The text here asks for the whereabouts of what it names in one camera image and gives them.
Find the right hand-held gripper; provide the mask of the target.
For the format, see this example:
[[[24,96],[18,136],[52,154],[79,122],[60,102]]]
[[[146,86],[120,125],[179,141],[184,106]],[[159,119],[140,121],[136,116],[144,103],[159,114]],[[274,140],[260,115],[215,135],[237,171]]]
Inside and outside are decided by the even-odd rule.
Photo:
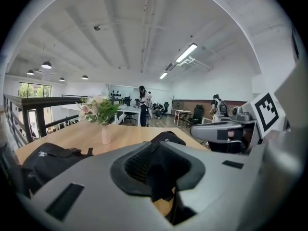
[[[230,121],[194,125],[190,134],[200,140],[214,143],[230,143],[229,130],[243,128],[242,153],[248,154],[261,144],[272,129],[281,127],[281,118],[271,93],[264,92],[242,106],[234,107]]]

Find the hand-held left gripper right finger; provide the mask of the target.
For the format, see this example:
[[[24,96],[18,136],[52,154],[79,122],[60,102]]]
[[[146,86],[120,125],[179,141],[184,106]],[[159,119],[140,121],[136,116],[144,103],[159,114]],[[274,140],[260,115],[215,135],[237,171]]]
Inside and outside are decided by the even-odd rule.
[[[179,192],[183,205],[196,214],[166,231],[248,231],[262,226],[259,201],[254,199],[264,154],[262,144],[250,155],[216,153],[171,142],[168,145],[199,159],[205,174],[193,189]]]

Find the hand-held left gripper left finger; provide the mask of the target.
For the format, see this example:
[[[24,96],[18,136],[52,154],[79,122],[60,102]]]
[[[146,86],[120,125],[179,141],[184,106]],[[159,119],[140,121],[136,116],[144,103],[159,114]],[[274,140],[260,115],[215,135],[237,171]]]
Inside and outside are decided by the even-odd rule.
[[[45,184],[31,199],[18,195],[23,207],[52,231],[171,231],[171,223],[156,209],[150,197],[131,196],[111,179],[110,168],[119,157],[148,146],[126,146],[83,159]],[[82,187],[63,220],[47,208],[70,185]]]

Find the black duffel bag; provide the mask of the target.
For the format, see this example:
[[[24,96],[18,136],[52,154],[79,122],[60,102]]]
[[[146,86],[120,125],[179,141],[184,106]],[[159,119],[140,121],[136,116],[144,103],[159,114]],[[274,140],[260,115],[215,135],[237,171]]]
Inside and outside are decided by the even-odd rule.
[[[192,166],[186,157],[164,146],[164,141],[185,145],[171,131],[162,132],[151,141],[139,143],[132,153],[113,161],[110,169],[113,182],[129,195],[149,196],[154,202],[171,199],[178,179],[185,176]],[[65,170],[92,156],[91,147],[83,154],[78,148],[65,149],[47,142],[29,155],[22,169],[27,173],[30,189],[36,192]]]

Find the black office chair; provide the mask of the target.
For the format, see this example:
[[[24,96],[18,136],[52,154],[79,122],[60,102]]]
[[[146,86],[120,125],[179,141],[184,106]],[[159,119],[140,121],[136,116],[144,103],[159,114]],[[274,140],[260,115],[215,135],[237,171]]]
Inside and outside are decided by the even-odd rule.
[[[188,125],[192,126],[201,124],[203,120],[203,115],[204,115],[203,106],[200,104],[196,105],[193,114],[189,115],[189,118],[187,119]]]
[[[130,108],[130,101],[131,101],[131,98],[130,97],[125,97],[123,99],[123,104],[125,104],[128,108]],[[136,118],[135,118],[135,114],[136,113],[131,113],[131,112],[126,112],[125,113],[125,118],[124,120],[128,120],[130,123],[132,121],[137,121]]]

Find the small white table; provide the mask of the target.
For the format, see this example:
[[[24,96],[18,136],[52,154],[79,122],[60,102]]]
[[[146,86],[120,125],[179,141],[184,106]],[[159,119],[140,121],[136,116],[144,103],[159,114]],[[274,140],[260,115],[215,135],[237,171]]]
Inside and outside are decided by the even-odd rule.
[[[185,123],[185,121],[187,120],[187,116],[191,114],[192,114],[192,111],[175,109],[174,110],[174,123],[177,126],[179,125],[180,121],[182,121],[182,123]]]

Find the black standing fan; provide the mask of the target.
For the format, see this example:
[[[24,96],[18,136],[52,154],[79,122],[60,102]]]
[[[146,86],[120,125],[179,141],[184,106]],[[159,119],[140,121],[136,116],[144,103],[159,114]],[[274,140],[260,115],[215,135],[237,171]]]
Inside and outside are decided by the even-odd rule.
[[[184,101],[180,99],[175,99],[173,104],[173,113],[175,119],[178,119],[181,113],[183,113]]]

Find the wooden table with white legs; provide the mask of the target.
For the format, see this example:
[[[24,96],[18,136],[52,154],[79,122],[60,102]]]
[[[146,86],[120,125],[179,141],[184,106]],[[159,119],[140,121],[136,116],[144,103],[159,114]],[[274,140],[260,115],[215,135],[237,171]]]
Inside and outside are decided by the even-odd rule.
[[[196,140],[178,128],[143,128],[123,125],[109,125],[109,129],[111,143],[104,145],[101,137],[102,126],[87,121],[81,121],[23,146],[17,150],[17,156],[19,161],[23,163],[35,149],[46,142],[63,148],[78,148],[84,153],[91,147],[93,148],[93,156],[100,155],[121,149],[125,146],[132,146],[144,141],[150,141],[159,133],[168,130],[174,132],[180,139],[184,140],[188,147],[206,150],[204,146],[200,145]],[[172,200],[170,202],[166,202],[164,200],[159,200],[153,205],[160,212],[160,210],[167,210],[172,203],[175,203],[175,201]]]

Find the flower vase with pink flowers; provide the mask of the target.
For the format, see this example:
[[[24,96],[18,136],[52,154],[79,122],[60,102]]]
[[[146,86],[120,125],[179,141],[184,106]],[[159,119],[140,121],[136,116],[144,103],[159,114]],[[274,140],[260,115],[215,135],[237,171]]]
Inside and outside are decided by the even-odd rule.
[[[107,96],[81,98],[78,104],[78,116],[81,120],[107,126],[120,110],[120,104],[113,104]]]

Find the person's grey shirt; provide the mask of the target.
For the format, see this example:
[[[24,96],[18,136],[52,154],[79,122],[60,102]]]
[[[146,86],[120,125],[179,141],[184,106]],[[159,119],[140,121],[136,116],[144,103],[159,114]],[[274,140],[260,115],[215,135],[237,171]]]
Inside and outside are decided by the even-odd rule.
[[[308,229],[308,59],[299,60],[275,92],[291,130],[270,139],[267,149],[278,164],[281,199],[263,226],[268,231]]]

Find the long white table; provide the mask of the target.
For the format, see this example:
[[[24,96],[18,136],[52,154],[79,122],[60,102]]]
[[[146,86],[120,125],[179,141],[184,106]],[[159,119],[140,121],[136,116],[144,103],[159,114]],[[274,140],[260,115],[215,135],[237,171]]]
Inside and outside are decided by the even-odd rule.
[[[126,113],[134,113],[138,115],[138,119],[137,119],[137,125],[138,127],[141,126],[141,109],[140,108],[135,108],[133,106],[120,106],[119,110],[117,111],[117,113],[115,114],[115,118],[114,118],[114,125],[119,125],[120,121],[124,121],[125,120],[125,116]]]

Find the black metal railing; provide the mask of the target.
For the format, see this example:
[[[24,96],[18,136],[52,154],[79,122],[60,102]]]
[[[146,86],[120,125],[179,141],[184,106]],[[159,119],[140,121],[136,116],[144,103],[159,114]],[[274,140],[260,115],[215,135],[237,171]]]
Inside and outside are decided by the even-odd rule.
[[[39,137],[42,138],[47,135],[48,128],[52,128],[71,119],[78,118],[78,115],[72,115],[46,123],[44,108],[52,108],[54,106],[69,104],[80,104],[81,97],[20,98],[4,94],[3,101],[5,115],[10,131],[13,134],[18,148],[21,148],[34,141],[32,132],[30,131],[29,112],[34,111],[36,113],[38,134]]]

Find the large glass window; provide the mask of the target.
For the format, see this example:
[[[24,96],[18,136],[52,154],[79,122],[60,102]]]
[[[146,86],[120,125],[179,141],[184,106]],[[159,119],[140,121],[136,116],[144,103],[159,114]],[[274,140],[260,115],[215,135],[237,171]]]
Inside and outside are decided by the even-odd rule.
[[[32,83],[20,83],[18,96],[21,98],[51,97],[52,86]]]

